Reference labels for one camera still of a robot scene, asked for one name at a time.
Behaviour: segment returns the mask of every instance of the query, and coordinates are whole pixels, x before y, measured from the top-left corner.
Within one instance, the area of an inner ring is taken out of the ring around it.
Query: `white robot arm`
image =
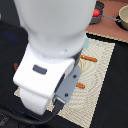
[[[14,2],[21,26],[28,32],[29,43],[13,81],[20,86],[24,106],[43,115],[58,85],[66,78],[69,82],[70,75],[77,72],[85,29],[91,21],[96,0]]]

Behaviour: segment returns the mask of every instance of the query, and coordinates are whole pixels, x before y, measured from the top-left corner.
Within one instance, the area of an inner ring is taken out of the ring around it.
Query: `dark table surface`
[[[115,43],[90,128],[128,128],[128,44],[89,34],[87,36]],[[27,110],[20,98],[14,96],[17,86],[12,81],[13,64],[20,63],[27,43],[28,35],[24,29],[0,22],[0,103],[42,119]],[[59,116],[41,127],[81,128]]]

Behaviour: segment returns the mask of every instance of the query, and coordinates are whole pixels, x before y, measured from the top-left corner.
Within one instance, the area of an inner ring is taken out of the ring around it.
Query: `placemat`
[[[89,128],[114,46],[114,43],[89,39],[89,46],[83,49],[82,55],[97,58],[98,62],[80,59],[82,74],[78,82],[84,84],[85,89],[75,88],[70,102],[60,111],[59,116],[81,127]],[[18,97],[19,89],[14,93]],[[51,101],[47,110],[52,109]]]
[[[104,3],[103,14],[116,18],[119,15],[119,10],[128,5],[127,3],[100,0]],[[89,25],[86,29],[86,33],[118,40],[128,43],[128,31],[120,28],[114,20],[102,17],[101,21],[97,24]]]

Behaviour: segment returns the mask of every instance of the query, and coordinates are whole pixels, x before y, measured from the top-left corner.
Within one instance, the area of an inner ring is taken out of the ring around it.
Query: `striped mat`
[[[89,39],[89,46],[83,49],[82,55],[94,57],[98,62],[80,59],[82,74],[78,82],[84,84],[85,88],[75,88],[70,102],[60,111],[59,116],[81,127],[89,128],[114,46],[114,43]],[[18,97],[19,89],[14,93]],[[52,109],[51,101],[47,110]]]

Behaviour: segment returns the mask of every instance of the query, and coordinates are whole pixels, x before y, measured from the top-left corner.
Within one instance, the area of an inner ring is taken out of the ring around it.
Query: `screw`
[[[68,93],[65,93],[65,97],[68,97]]]
[[[73,78],[76,78],[76,77],[77,77],[77,75],[74,75],[74,76],[73,76]]]

